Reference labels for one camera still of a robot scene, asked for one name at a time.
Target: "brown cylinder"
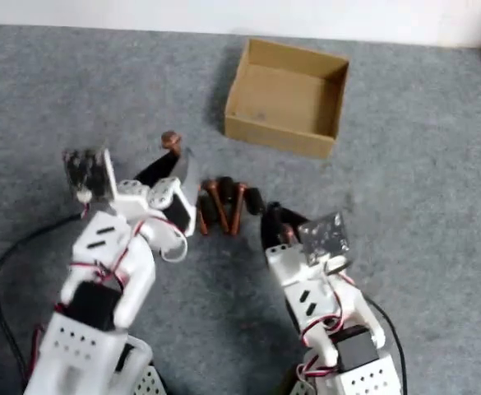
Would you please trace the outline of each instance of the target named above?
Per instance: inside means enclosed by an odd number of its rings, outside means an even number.
[[[238,183],[237,185],[237,200],[234,204],[233,219],[231,220],[231,231],[232,236],[238,234],[238,228],[240,226],[240,217],[242,216],[242,205],[243,205],[243,193],[247,189],[246,184]]]
[[[201,185],[198,185],[198,192],[201,190]],[[209,234],[209,230],[207,229],[207,224],[204,220],[204,216],[201,214],[201,205],[200,205],[200,197],[198,197],[197,201],[197,215],[198,215],[198,222],[200,223],[200,233],[204,236]]]
[[[216,180],[212,179],[206,182],[206,191],[210,194],[215,202],[218,215],[220,217],[220,226],[222,227],[222,230],[224,233],[229,233],[229,225],[227,223],[227,217],[225,216],[224,206],[222,206],[220,196],[218,195],[218,183]]]
[[[200,233],[204,236],[209,234],[209,230],[207,229],[207,224],[204,221],[204,216],[201,214],[201,209],[198,207],[198,222],[200,223]]]

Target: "screw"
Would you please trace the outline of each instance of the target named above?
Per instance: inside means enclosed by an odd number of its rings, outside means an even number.
[[[234,205],[233,219],[231,220],[231,235],[236,236],[240,226],[240,216],[242,215],[243,193],[247,189],[247,185],[243,183],[237,184],[237,200]]]
[[[180,142],[182,137],[177,134],[174,130],[168,130],[161,135],[161,146],[173,152],[175,155],[179,156],[182,151],[180,148]]]
[[[284,239],[288,244],[296,244],[298,242],[293,227],[289,224],[284,224]]]
[[[201,186],[198,185],[198,192],[200,192],[200,189],[201,189]],[[202,233],[204,236],[207,236],[209,234],[209,231],[207,229],[207,224],[204,221],[204,216],[201,213],[200,197],[198,197],[197,207],[198,207],[198,211],[197,211],[198,222],[200,222],[200,233]]]
[[[218,209],[218,214],[220,216],[220,225],[224,233],[229,233],[229,225],[227,223],[227,218],[225,217],[224,206],[220,201],[220,196],[218,196],[218,183],[216,180],[212,179],[206,182],[206,191],[211,195],[215,201],[216,208]]]

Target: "perforated plate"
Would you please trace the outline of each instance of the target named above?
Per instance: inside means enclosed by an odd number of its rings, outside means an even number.
[[[167,395],[164,384],[154,366],[148,366],[134,388],[133,395]]]
[[[340,395],[399,395],[400,382],[389,354],[334,377]]]
[[[314,395],[314,392],[303,382],[297,381],[289,395]]]
[[[84,371],[113,370],[126,339],[125,333],[101,332],[54,313],[39,351]]]

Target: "white wall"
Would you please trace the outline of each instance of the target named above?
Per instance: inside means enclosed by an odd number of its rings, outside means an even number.
[[[0,24],[481,46],[481,0],[0,0]]]

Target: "red wire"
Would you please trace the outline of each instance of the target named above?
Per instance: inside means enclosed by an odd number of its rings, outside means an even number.
[[[37,363],[37,358],[39,354],[39,339],[41,337],[41,333],[44,332],[44,328],[37,324],[35,325],[34,332],[32,333],[32,349],[30,353],[30,375],[34,372],[35,364]]]

